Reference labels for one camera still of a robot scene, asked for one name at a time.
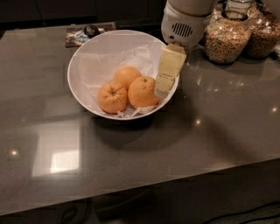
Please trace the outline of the white gripper with vent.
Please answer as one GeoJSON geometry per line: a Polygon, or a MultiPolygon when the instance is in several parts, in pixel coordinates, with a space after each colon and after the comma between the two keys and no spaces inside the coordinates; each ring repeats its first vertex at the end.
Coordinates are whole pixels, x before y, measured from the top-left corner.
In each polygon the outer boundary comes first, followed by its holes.
{"type": "Polygon", "coordinates": [[[211,1],[166,2],[161,32],[169,45],[163,48],[159,59],[154,89],[157,97],[164,99],[176,88],[186,60],[185,48],[200,42],[211,15],[211,1]]]}

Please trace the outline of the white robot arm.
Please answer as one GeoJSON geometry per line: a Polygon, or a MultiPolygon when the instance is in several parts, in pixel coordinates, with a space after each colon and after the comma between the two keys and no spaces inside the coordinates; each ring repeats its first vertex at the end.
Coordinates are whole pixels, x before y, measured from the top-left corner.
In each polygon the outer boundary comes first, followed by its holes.
{"type": "Polygon", "coordinates": [[[218,0],[167,0],[161,23],[166,47],[158,64],[154,94],[165,98],[172,90],[186,61],[187,51],[204,35],[218,0]]]}

